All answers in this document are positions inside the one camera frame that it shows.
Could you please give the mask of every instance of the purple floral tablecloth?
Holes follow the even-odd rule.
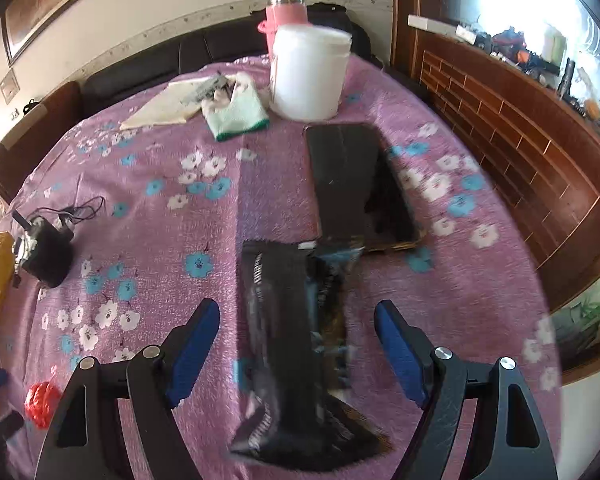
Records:
[[[266,59],[216,64],[247,71],[262,87]],[[304,124],[271,115],[267,130],[218,143],[198,115],[187,124],[119,131],[120,123],[165,88],[140,92],[74,126],[26,180],[13,202],[30,214],[102,195],[95,219],[75,227],[75,260],[62,285],[41,290],[25,276],[10,289],[0,325],[0,366],[10,371],[9,403],[22,410],[37,381],[63,388],[77,362],[129,359],[189,319],[202,298],[221,310],[218,337],[192,395],[174,411],[203,478],[291,479],[310,474],[234,462],[227,446],[244,418],[240,359],[248,334],[240,280],[247,238],[283,242],[318,235]],[[391,299],[408,323],[460,357],[516,359],[557,454],[559,366],[547,309],[525,245],[488,178],[437,115],[375,67],[352,56],[334,122],[368,122],[382,132],[392,163],[427,227],[411,253],[366,256],[346,299],[350,403],[388,433],[395,451],[322,478],[391,478],[421,411],[405,399],[376,339],[373,311]],[[6,218],[0,229],[18,234]],[[148,479],[128,401],[120,401],[137,479]],[[456,478],[475,402],[466,402],[445,478]],[[44,432],[27,424],[11,450],[32,476]]]

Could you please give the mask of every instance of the black leather sofa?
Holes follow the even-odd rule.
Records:
[[[369,36],[349,19],[345,7],[318,3],[308,6],[307,10],[309,21],[314,25],[339,28],[352,34],[352,52],[382,67],[382,62],[371,51]],[[177,75],[195,72],[209,63],[266,53],[266,37],[256,30],[264,19],[264,10],[260,10],[245,18],[194,30],[96,72],[82,87],[85,117]],[[426,88],[390,69],[387,72],[418,97],[427,100]]]

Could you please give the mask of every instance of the pink bottle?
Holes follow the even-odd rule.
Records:
[[[273,40],[280,25],[288,23],[309,23],[304,0],[269,0],[267,19],[258,24],[258,30],[267,35],[269,59],[273,57]]]

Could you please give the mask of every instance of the black phone screen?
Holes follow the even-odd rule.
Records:
[[[419,241],[421,231],[373,126],[320,124],[305,136],[324,238],[363,238],[368,250]]]

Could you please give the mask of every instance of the red plastic wrapped object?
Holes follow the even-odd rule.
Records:
[[[49,381],[35,383],[27,393],[24,411],[40,430],[46,430],[51,424],[60,397],[60,390]]]

